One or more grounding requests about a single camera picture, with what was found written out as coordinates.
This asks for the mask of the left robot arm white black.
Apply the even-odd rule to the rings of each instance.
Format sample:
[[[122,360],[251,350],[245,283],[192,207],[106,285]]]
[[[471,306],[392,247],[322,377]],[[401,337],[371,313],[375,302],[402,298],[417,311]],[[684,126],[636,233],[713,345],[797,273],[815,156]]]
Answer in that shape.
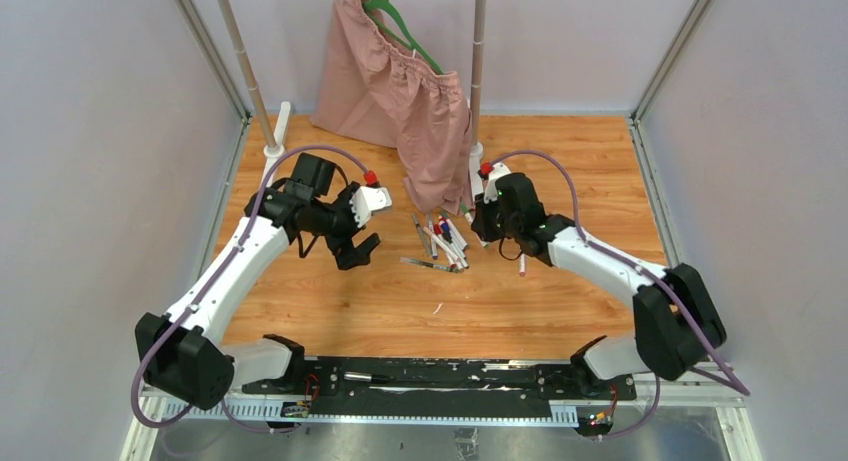
[[[221,341],[238,307],[266,269],[291,246],[306,257],[306,234],[324,239],[339,270],[365,266],[379,245],[378,234],[360,243],[354,237],[392,199],[377,175],[355,156],[362,182],[345,180],[337,197],[327,202],[339,166],[320,152],[329,146],[309,145],[285,153],[296,159],[290,175],[279,178],[277,163],[263,175],[243,217],[225,248],[195,284],[164,314],[144,314],[135,327],[140,366],[132,395],[142,385],[157,388],[189,407],[219,406],[229,391],[269,381],[283,394],[298,392],[306,381],[304,347],[280,335],[265,335],[242,345]]]

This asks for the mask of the white marker red cap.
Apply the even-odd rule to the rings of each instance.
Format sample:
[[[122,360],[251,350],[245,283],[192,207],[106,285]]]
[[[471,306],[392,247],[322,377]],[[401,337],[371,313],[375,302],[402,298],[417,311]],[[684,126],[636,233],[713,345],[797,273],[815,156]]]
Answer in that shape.
[[[464,270],[466,265],[463,261],[463,258],[457,253],[454,249],[453,245],[448,242],[448,240],[444,237],[444,234],[441,228],[434,224],[432,226],[432,231],[435,236],[436,243],[445,251],[446,255],[454,262],[457,266],[458,270]]]

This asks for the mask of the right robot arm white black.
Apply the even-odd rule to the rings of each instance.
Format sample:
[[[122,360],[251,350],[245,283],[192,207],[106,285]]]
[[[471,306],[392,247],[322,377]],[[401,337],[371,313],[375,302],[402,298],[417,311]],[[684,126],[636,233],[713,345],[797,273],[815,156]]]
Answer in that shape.
[[[472,229],[484,241],[514,241],[522,255],[574,273],[630,307],[630,336],[601,336],[576,351],[571,384],[584,398],[596,398],[611,379],[651,372],[674,381],[727,333],[709,291],[692,266],[665,267],[621,251],[578,227],[575,220],[549,214],[532,181],[504,164],[479,171],[486,185],[475,198]]]

